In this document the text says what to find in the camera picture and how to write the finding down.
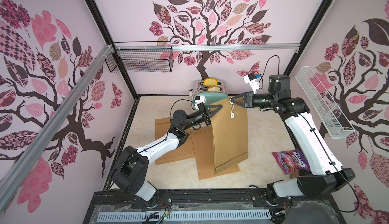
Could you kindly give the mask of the brown file bag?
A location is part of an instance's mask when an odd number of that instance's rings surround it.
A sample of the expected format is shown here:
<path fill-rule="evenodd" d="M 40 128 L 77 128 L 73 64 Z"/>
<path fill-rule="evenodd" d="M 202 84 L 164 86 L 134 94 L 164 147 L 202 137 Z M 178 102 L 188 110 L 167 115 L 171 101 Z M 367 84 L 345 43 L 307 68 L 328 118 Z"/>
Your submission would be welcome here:
<path fill-rule="evenodd" d="M 170 120 L 169 118 L 156 119 L 155 120 L 155 139 L 160 139 L 161 137 L 165 137 L 167 131 L 170 128 Z M 156 165 L 162 165 L 182 160 L 187 160 L 195 157 L 192 139 L 190 135 L 190 131 L 186 130 L 189 134 L 185 143 L 177 149 L 173 149 L 175 146 L 174 143 L 164 143 L 164 147 L 168 147 L 168 152 L 164 150 L 164 155 L 158 158 L 155 161 Z"/>
<path fill-rule="evenodd" d="M 194 157 L 199 180 L 213 178 L 239 172 L 238 165 L 234 165 L 221 173 L 215 174 L 214 170 L 214 148 L 213 148 L 213 131 L 212 126 L 203 127 L 199 130 L 190 130 Z"/>
<path fill-rule="evenodd" d="M 212 120 L 215 174 L 238 165 L 249 157 L 248 111 L 231 104 L 230 98 L 216 102 L 223 108 Z"/>

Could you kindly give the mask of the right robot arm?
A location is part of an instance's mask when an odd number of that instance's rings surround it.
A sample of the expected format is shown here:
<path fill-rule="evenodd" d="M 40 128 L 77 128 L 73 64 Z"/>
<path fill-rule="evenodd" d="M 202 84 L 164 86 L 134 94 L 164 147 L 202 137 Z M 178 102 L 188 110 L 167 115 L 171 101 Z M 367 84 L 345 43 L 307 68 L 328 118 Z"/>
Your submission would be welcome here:
<path fill-rule="evenodd" d="M 276 112 L 310 167 L 307 175 L 268 184 L 265 194 L 268 204 L 276 206 L 278 199 L 294 196 L 316 199 L 350 184 L 356 177 L 354 171 L 343 167 L 332 154 L 319 134 L 305 101 L 291 96 L 288 76 L 269 76 L 268 92 L 260 94 L 257 90 L 262 80 L 261 75 L 250 73 L 243 79 L 251 86 L 252 91 L 234 96 L 230 102 L 244 108 L 262 108 Z"/>

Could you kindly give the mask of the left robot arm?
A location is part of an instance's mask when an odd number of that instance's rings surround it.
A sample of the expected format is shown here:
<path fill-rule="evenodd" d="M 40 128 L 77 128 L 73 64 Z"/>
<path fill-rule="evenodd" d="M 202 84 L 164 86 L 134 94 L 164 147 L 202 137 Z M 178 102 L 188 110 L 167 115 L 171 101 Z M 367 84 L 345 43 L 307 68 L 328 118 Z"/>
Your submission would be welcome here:
<path fill-rule="evenodd" d="M 198 110 L 187 114 L 179 109 L 170 118 L 167 132 L 154 142 L 143 147 L 124 148 L 109 172 L 110 180 L 128 196 L 137 196 L 143 201 L 155 205 L 159 200 L 159 190 L 146 180 L 148 167 L 163 155 L 183 146 L 189 138 L 186 131 L 205 123 L 211 125 L 211 118 L 223 106 L 198 104 Z"/>

